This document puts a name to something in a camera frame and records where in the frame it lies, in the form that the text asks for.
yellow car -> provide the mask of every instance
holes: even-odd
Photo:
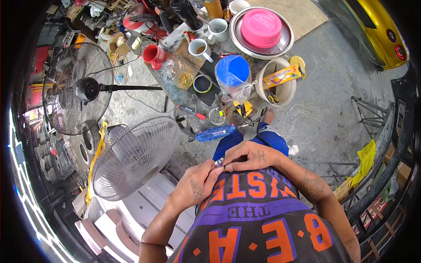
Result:
[[[379,0],[320,0],[320,4],[333,13],[342,31],[348,29],[358,39],[358,51],[377,66],[377,72],[408,61],[408,48]]]

stacked tires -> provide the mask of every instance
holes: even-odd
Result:
[[[53,154],[51,154],[50,148],[50,141],[38,145],[34,149],[35,158],[37,159],[37,161],[40,162],[41,170],[44,173],[45,179],[51,182],[52,184],[56,184],[59,182],[59,178],[57,177],[56,172],[54,170],[56,157]]]

red container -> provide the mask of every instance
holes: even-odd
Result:
[[[167,58],[167,53],[157,45],[149,45],[143,51],[143,60],[152,65],[154,70],[161,69],[161,64]]]
[[[281,39],[282,21],[273,12],[256,8],[242,18],[241,35],[257,48],[271,48]]]

black fan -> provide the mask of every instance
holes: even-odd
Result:
[[[71,45],[51,62],[43,86],[44,112],[59,132],[82,134],[98,123],[117,90],[161,88],[114,85],[111,61],[99,46]]]

beige bucket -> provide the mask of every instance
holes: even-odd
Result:
[[[259,96],[266,100],[269,104],[275,107],[283,107],[291,102],[292,98],[295,94],[295,89],[297,88],[296,80],[291,80],[285,82],[281,85],[276,86],[276,96],[278,96],[279,102],[274,102],[273,104],[269,102],[267,99],[265,92],[263,91],[263,77],[269,76],[270,74],[275,72],[275,65],[277,70],[284,69],[286,67],[291,66],[288,61],[284,60],[283,58],[274,58],[269,61],[266,66],[264,66],[256,75],[257,84],[255,85],[256,91]]]

